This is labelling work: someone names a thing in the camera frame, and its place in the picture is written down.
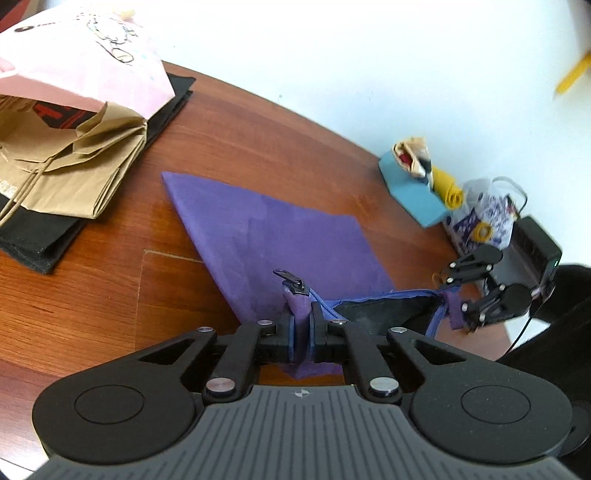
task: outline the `pink bag with drawing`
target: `pink bag with drawing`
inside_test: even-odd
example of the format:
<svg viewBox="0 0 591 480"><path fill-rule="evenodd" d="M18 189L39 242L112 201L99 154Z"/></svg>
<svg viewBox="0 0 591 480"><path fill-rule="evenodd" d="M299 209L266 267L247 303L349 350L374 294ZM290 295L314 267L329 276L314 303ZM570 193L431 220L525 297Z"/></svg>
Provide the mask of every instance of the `pink bag with drawing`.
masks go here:
<svg viewBox="0 0 591 480"><path fill-rule="evenodd" d="M92 112L114 102L150 119L174 91L141 26L70 2L0 33L0 95Z"/></svg>

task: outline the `teal box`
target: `teal box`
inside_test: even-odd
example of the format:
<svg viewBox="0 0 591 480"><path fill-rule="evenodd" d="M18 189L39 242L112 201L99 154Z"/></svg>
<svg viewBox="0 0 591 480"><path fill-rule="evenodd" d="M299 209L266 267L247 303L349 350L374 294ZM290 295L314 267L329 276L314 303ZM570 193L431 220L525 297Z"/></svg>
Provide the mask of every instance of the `teal box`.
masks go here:
<svg viewBox="0 0 591 480"><path fill-rule="evenodd" d="M390 195L410 213L423 228L441 222L449 213L443 202L429 188L404 171L390 150L379 159L379 169Z"/></svg>

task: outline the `beige folded bag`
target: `beige folded bag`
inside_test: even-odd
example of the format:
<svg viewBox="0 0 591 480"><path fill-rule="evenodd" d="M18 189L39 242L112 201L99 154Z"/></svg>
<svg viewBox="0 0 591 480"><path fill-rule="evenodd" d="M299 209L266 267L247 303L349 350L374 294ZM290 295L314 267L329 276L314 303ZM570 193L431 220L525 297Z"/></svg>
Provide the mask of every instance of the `beige folded bag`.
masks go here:
<svg viewBox="0 0 591 480"><path fill-rule="evenodd" d="M34 100L0 96L0 193L11 199L0 226L19 205L37 212L96 218L146 142L147 121L106 103L74 129L51 128Z"/></svg>

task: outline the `black zipper slider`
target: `black zipper slider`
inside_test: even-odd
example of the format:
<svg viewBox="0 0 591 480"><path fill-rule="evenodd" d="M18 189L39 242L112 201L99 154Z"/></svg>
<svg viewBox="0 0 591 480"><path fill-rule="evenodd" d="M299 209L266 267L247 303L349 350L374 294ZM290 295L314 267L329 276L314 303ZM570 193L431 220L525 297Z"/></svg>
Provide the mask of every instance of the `black zipper slider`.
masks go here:
<svg viewBox="0 0 591 480"><path fill-rule="evenodd" d="M301 278L296 277L293 273L287 270L273 270L273 273L278 277L283 278L282 284L290 289L294 295L309 295L310 289L306 286Z"/></svg>

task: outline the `cartoon drawing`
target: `cartoon drawing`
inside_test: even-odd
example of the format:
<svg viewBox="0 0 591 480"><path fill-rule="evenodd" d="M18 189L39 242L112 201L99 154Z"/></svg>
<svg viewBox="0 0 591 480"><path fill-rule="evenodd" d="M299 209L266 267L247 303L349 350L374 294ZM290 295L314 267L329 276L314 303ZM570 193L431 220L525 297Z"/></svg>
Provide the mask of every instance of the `cartoon drawing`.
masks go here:
<svg viewBox="0 0 591 480"><path fill-rule="evenodd" d="M134 61L134 56L121 48L122 45L131 42L130 37L137 37L129 24L91 14L86 26L100 39L97 43L114 59L121 63Z"/></svg>

